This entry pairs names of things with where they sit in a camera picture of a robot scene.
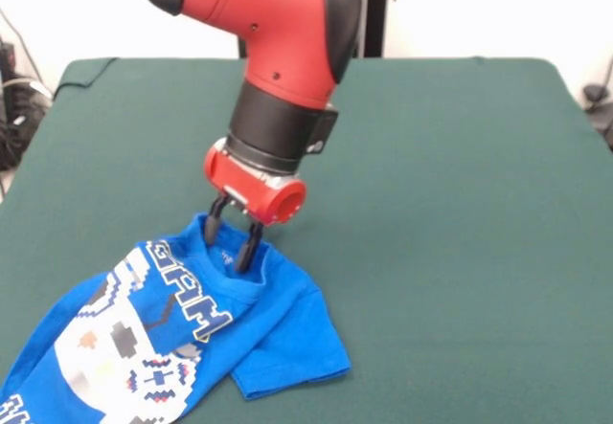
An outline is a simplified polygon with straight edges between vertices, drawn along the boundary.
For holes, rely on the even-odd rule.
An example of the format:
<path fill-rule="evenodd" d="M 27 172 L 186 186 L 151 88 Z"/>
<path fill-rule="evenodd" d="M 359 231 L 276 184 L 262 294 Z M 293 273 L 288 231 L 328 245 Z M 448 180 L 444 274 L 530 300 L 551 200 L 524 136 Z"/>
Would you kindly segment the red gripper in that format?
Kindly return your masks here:
<path fill-rule="evenodd" d="M 263 225 L 283 224 L 304 205 L 307 185 L 295 174 L 275 175 L 240 162 L 230 153 L 226 139 L 217 140 L 207 151 L 203 170 L 218 196 L 204 223 L 204 240 L 214 245 L 226 206 L 234 206 L 256 222 L 238 253 L 236 270 L 246 272 L 260 246 Z"/>

